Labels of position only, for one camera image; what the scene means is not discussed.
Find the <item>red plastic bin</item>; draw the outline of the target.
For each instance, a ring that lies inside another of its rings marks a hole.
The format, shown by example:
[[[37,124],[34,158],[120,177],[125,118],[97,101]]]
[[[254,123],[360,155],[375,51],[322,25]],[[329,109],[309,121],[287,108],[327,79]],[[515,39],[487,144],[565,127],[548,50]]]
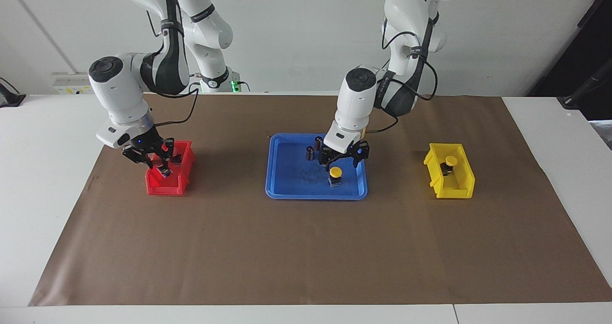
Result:
[[[192,166],[195,162],[192,141],[175,141],[174,156],[177,154],[182,154],[182,163],[177,165],[170,162],[173,173],[168,178],[162,178],[158,173],[156,167],[161,164],[162,160],[153,155],[153,169],[147,170],[145,174],[145,183],[149,195],[180,197],[186,193],[186,187],[190,183]]]

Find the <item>blue plastic tray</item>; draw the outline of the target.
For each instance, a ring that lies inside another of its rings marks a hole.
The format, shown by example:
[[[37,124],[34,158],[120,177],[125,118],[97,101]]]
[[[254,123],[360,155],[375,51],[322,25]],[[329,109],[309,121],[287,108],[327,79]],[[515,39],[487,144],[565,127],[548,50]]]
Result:
[[[306,159],[306,148],[314,145],[316,134],[275,134],[267,157],[266,193],[284,200],[362,200],[369,193],[365,162],[353,166],[352,158],[333,163],[342,169],[340,185],[329,185],[329,173],[318,157]]]

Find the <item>brown paper mat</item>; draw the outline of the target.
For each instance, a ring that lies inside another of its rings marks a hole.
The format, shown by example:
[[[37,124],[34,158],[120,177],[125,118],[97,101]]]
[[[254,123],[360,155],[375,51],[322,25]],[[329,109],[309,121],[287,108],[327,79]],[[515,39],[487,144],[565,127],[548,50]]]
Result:
[[[152,197],[146,167],[104,147],[29,302],[446,304],[610,302],[608,285],[498,97],[420,102],[369,136],[360,201],[264,190],[270,139],[324,134],[332,96],[203,96],[185,124],[182,197]],[[429,143],[463,145],[472,198],[437,198]]]

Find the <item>yellow plastic bin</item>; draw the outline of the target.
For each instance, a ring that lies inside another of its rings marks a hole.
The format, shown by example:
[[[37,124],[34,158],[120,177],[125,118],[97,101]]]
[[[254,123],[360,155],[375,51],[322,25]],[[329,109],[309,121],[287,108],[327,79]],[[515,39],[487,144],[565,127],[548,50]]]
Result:
[[[440,164],[446,156],[458,159],[453,174],[442,176]],[[430,177],[430,187],[436,198],[472,198],[476,176],[469,163],[463,145],[460,143],[429,143],[429,150],[423,161]]]

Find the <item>black stand pole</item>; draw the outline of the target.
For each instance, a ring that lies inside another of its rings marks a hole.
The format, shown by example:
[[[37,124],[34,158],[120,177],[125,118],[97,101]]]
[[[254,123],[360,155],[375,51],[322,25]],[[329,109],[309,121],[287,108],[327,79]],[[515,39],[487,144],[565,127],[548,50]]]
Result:
[[[586,95],[598,89],[612,77],[612,57],[601,65],[592,75],[575,89],[570,95],[558,96],[557,101],[567,110],[578,110],[579,102]]]

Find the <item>black background panel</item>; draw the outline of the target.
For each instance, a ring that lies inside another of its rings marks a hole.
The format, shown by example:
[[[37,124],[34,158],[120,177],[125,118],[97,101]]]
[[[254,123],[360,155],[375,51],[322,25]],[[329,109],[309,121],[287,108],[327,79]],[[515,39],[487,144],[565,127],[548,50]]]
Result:
[[[612,120],[612,0],[595,0],[579,32],[528,97],[566,97],[586,87],[575,107],[590,121]]]

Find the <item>white wall socket strip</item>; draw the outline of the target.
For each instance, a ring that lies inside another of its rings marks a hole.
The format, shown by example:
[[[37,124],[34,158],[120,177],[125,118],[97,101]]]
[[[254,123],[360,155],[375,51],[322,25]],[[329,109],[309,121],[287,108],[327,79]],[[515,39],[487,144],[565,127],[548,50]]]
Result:
[[[57,95],[94,95],[89,77],[85,73],[53,72],[53,89]]]

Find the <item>black clamp mount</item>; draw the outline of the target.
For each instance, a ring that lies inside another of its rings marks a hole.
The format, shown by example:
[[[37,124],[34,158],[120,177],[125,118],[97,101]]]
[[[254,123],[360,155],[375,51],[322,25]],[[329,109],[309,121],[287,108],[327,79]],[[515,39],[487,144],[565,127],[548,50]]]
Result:
[[[26,94],[21,93],[8,80],[0,76],[0,108],[18,107],[26,98]]]

